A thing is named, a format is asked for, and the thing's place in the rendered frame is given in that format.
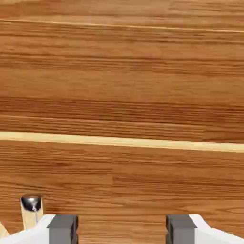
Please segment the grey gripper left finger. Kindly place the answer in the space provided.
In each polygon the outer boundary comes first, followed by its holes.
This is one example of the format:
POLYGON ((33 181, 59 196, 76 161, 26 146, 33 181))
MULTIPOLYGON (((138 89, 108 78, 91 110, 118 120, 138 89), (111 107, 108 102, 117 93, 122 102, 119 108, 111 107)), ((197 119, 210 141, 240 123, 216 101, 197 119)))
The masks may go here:
POLYGON ((45 214, 33 228, 0 239, 0 244, 77 244, 78 216, 45 214))

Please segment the wooden cabinet door front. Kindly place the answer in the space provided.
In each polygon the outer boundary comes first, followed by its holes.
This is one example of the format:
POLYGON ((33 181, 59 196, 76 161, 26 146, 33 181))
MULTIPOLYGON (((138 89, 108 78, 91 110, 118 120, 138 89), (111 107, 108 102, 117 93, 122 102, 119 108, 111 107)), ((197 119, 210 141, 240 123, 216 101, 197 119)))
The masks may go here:
POLYGON ((244 31, 244 0, 0 0, 0 19, 244 31))
POLYGON ((244 154, 0 142, 0 222, 23 228, 20 197, 77 214, 79 244, 164 244, 166 214, 200 214, 244 237, 244 154))
POLYGON ((244 31, 0 20, 0 130, 244 143, 244 31))

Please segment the light wooden cabinet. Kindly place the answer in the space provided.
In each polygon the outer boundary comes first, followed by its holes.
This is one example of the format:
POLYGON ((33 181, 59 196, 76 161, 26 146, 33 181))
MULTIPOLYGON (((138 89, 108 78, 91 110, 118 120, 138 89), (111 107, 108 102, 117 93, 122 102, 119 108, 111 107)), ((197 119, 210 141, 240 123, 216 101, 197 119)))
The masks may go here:
MULTIPOLYGON (((48 22, 48 21, 28 21, 28 22, 64 23, 64 24, 77 24, 77 25, 88 24, 88 23, 48 22)), ((112 25, 112 26, 132 26, 132 25, 112 25)), ((141 26, 141 25, 137 25, 137 26, 172 28, 169 26, 141 26)), ((51 133, 36 133, 36 132, 13 132, 13 131, 0 130, 0 142, 3 141, 43 142, 43 143, 61 143, 61 144, 75 144, 75 145, 153 148, 153 149, 228 152, 228 153, 244 154, 244 143, 159 140, 159 139, 145 139, 145 138, 87 136, 87 135, 56 134, 56 133, 51 134, 51 133)))

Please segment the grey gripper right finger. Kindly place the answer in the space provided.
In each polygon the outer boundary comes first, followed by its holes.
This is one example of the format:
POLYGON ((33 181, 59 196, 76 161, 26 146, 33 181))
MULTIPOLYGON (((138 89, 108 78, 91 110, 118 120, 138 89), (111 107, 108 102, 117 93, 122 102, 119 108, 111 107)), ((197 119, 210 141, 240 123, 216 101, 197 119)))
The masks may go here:
POLYGON ((166 215, 166 244, 244 244, 244 238, 211 228, 199 214, 166 215))

